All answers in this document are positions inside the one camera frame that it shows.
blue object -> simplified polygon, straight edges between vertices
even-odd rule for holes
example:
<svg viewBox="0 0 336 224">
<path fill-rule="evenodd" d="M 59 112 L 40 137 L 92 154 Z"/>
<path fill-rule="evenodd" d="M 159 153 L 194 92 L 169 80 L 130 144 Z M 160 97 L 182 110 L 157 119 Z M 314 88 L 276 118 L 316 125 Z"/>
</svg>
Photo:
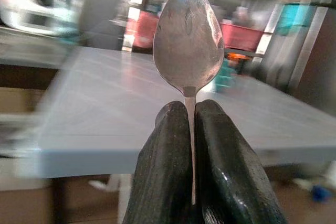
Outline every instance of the blue object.
<svg viewBox="0 0 336 224">
<path fill-rule="evenodd" d="M 315 202 L 325 202 L 332 196 L 331 191 L 319 185 L 313 186 L 311 193 Z"/>
</svg>

white table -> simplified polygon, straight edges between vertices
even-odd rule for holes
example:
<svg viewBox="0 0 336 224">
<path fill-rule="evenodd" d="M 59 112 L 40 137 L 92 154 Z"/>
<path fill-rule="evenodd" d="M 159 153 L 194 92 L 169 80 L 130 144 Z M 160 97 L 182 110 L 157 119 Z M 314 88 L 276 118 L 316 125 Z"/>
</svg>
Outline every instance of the white table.
<svg viewBox="0 0 336 224">
<path fill-rule="evenodd" d="M 40 178 L 133 173 L 160 108 L 182 95 L 151 56 L 79 47 L 54 81 L 42 125 L 19 161 Z M 264 83 L 237 77 L 217 101 L 265 166 L 336 159 L 336 119 Z"/>
</svg>

finger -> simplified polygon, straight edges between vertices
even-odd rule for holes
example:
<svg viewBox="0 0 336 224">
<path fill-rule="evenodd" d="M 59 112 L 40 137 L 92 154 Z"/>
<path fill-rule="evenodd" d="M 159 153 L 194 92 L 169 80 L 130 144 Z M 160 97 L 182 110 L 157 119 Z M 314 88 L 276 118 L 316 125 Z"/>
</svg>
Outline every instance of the finger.
<svg viewBox="0 0 336 224">
<path fill-rule="evenodd" d="M 172 102 L 159 112 L 139 154 L 123 223 L 187 223 L 191 192 L 187 111 L 181 102 Z"/>
<path fill-rule="evenodd" d="M 214 101 L 195 110 L 197 160 L 206 223 L 286 223 L 255 152 Z"/>
</svg>

spoon bowl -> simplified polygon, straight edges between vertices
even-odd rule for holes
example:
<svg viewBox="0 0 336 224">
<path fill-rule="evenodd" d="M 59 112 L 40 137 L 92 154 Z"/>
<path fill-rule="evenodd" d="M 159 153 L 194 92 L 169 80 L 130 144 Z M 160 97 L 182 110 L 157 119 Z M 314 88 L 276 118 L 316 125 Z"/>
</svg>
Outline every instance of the spoon bowl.
<svg viewBox="0 0 336 224">
<path fill-rule="evenodd" d="M 168 0 L 156 27 L 153 55 L 160 75 L 193 97 L 218 73 L 223 35 L 208 0 Z"/>
</svg>

teal container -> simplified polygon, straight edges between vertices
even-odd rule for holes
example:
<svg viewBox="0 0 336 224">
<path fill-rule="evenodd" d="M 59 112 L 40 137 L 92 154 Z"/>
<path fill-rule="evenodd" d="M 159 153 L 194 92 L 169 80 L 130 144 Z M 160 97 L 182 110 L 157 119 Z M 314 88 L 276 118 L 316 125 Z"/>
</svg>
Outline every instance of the teal container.
<svg viewBox="0 0 336 224">
<path fill-rule="evenodd" d="M 278 22 L 276 34 L 283 36 L 298 32 L 300 27 L 309 27 L 313 17 L 313 6 L 299 3 L 286 4 Z"/>
<path fill-rule="evenodd" d="M 220 68 L 218 74 L 216 75 L 215 82 L 215 91 L 222 90 L 223 88 L 232 87 L 234 84 L 234 74 L 236 71 L 228 65 L 229 61 L 224 59 L 222 67 Z"/>
</svg>

